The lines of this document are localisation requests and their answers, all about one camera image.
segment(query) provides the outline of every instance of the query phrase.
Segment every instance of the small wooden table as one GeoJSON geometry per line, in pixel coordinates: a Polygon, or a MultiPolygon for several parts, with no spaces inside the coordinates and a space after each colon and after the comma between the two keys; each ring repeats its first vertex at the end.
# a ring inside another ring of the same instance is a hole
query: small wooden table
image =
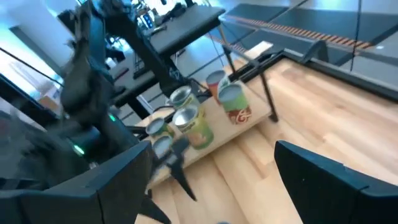
{"type": "MultiPolygon", "coordinates": [[[[232,140],[241,133],[247,131],[248,129],[258,124],[259,122],[261,122],[263,119],[267,118],[270,115],[271,109],[269,108],[267,103],[265,103],[258,95],[256,95],[253,91],[251,91],[245,84],[243,84],[242,82],[237,82],[237,83],[243,87],[244,94],[248,99],[248,103],[250,104],[252,110],[252,116],[250,120],[244,124],[233,125],[229,121],[222,106],[218,105],[213,97],[207,99],[205,102],[202,103],[202,105],[206,110],[206,121],[209,124],[210,128],[212,129],[215,138],[213,142],[205,149],[195,150],[194,148],[189,147],[184,154],[185,157],[184,167],[193,164],[197,160],[213,152],[223,144],[232,140]]],[[[173,113],[173,110],[167,109],[162,111],[156,111],[154,114],[150,115],[149,117],[138,123],[137,126],[145,127],[153,119],[159,117],[164,118],[170,113],[173,113]]],[[[177,133],[177,136],[181,135],[181,132],[173,124],[170,123],[170,125],[177,133]]],[[[153,143],[153,139],[151,137],[148,137],[147,140],[151,140],[153,143]]],[[[148,188],[151,188],[161,183],[169,176],[170,176],[169,169],[164,167],[152,179],[148,188]]]]}

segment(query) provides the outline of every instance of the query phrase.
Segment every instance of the wooden floor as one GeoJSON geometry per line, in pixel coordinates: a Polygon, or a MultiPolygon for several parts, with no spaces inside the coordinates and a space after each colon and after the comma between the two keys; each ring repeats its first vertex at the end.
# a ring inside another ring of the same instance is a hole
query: wooden floor
{"type": "MultiPolygon", "coordinates": [[[[154,188],[154,201],[172,223],[301,223],[275,166],[278,139],[398,185],[396,104],[289,60],[267,76],[280,121],[261,122],[188,167],[198,202],[174,180],[154,188]]],[[[248,86],[265,98],[258,79],[248,86]]]]}

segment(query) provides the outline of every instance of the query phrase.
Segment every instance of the can lid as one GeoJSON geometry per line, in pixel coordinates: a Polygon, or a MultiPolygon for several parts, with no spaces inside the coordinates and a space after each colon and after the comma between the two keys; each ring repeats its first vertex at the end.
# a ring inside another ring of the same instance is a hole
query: can lid
{"type": "Polygon", "coordinates": [[[161,157],[168,150],[171,150],[171,145],[173,143],[173,139],[170,136],[162,136],[158,138],[152,145],[152,150],[155,152],[157,157],[161,157]]]}
{"type": "Polygon", "coordinates": [[[198,107],[195,105],[188,105],[178,109],[173,115],[173,124],[176,126],[183,126],[188,124],[193,118],[198,116],[198,107]]]}
{"type": "Polygon", "coordinates": [[[181,86],[180,88],[174,90],[174,92],[170,95],[170,101],[172,103],[183,101],[191,92],[192,89],[190,86],[181,86]]]}
{"type": "Polygon", "coordinates": [[[225,77],[224,70],[217,70],[217,71],[210,73],[207,76],[206,82],[207,82],[207,84],[210,84],[210,85],[215,84],[215,83],[218,83],[224,77],[225,77]]]}
{"type": "Polygon", "coordinates": [[[237,98],[240,94],[242,94],[242,87],[239,84],[230,84],[226,87],[224,87],[219,93],[218,93],[218,100],[220,102],[227,102],[234,100],[237,98]]]}
{"type": "Polygon", "coordinates": [[[147,134],[154,134],[162,128],[164,123],[165,121],[163,118],[156,118],[147,125],[145,131],[147,134]]]}

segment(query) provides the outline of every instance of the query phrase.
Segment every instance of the green can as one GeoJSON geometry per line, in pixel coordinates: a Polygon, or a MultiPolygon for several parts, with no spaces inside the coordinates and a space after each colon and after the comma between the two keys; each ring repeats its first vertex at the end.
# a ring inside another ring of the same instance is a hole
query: green can
{"type": "Polygon", "coordinates": [[[145,131],[149,136],[155,139],[165,135],[170,136],[171,138],[174,138],[175,136],[174,130],[164,121],[163,118],[156,118],[151,121],[145,131]]]}
{"type": "Polygon", "coordinates": [[[199,116],[205,116],[205,109],[192,93],[192,88],[190,86],[182,86],[170,95],[170,103],[174,106],[176,110],[183,108],[187,105],[195,105],[199,108],[199,116]]]}
{"type": "Polygon", "coordinates": [[[214,140],[213,131],[205,118],[199,116],[199,109],[195,105],[188,105],[177,110],[173,116],[173,124],[187,136],[195,149],[204,149],[214,140]]]}
{"type": "Polygon", "coordinates": [[[218,93],[218,99],[233,124],[243,124],[249,121],[251,109],[242,86],[230,84],[218,93]]]}

